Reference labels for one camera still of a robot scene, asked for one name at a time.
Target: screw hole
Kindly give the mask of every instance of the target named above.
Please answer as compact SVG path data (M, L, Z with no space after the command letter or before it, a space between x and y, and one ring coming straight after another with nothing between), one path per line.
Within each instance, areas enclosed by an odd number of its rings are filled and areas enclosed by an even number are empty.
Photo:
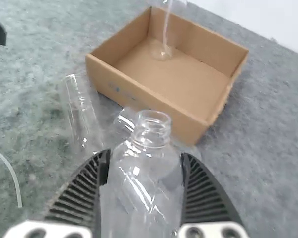
M222 235L224 238L241 238L240 234L232 228L224 229Z
M66 236L65 238L83 238L83 236L79 233L73 233L73 234Z
M28 233L26 238L44 238L45 234L46 234L45 230L39 228Z
M191 227L186 232L186 238L204 238L204 235L199 228Z

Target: cardboard box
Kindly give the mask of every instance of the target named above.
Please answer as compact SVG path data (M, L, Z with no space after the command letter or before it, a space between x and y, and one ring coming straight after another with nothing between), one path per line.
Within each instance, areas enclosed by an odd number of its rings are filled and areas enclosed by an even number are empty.
M166 112L173 133L194 144L222 111L248 49L193 22L171 15L176 49L158 61L150 45L162 40L165 12L149 8L86 56L97 90L121 106Z

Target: clear plastic bottle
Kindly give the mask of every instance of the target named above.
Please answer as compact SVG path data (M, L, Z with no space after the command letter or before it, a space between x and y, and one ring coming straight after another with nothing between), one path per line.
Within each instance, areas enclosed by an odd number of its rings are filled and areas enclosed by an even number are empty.
M103 238L171 238L180 226L183 174L170 146L171 118L137 113L135 130L110 161L101 189Z
M59 84L59 94L72 133L72 147L75 155L85 160L103 150L102 130L96 116L100 114L99 100L94 101L97 110L95 111L89 94L87 75L68 75Z

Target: bottle opening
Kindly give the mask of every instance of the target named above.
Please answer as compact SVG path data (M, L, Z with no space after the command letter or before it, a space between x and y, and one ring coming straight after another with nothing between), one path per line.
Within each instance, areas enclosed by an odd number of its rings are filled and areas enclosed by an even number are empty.
M171 117L163 112L143 110L137 113L132 139L147 148L163 147L170 141Z

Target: black gripper pad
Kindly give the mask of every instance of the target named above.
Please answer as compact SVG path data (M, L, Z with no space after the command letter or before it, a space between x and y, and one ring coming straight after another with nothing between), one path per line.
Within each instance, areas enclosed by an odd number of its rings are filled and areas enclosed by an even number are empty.
M181 225L185 223L242 220L230 198L206 166L190 154L182 154L184 199Z
M107 183L109 159L110 150L104 150L78 168L50 201L45 220L85 226L100 237L99 186Z

